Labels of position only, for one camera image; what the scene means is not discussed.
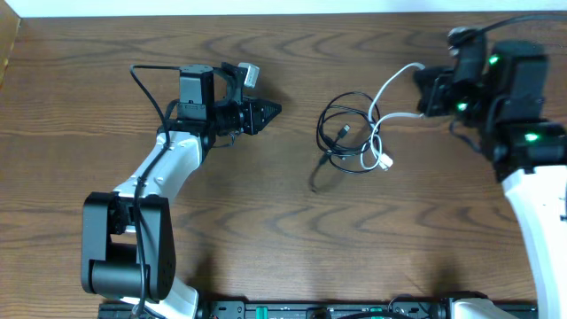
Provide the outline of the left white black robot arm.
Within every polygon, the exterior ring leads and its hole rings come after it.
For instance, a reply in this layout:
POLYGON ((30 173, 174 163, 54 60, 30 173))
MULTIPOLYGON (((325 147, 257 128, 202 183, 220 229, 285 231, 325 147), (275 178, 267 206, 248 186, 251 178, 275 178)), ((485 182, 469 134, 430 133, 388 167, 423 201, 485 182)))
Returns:
POLYGON ((103 318, 195 318, 198 292, 175 275, 170 206, 219 136, 256 135, 281 105, 249 97, 260 69, 178 66, 179 97, 156 109, 156 143, 138 169, 110 192, 91 192, 82 207, 81 284, 123 303, 103 318))

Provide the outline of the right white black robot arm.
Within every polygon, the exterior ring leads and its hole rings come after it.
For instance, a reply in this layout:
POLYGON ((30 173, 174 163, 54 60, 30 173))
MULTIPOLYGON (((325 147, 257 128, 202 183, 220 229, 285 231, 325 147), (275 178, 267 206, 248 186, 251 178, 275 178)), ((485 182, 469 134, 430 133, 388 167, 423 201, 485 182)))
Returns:
POLYGON ((453 66, 414 74, 425 117, 451 115, 478 132, 463 142, 493 166, 522 231, 541 318, 566 316, 566 129, 542 115, 548 55, 542 45, 497 42, 485 30, 447 36, 453 66))

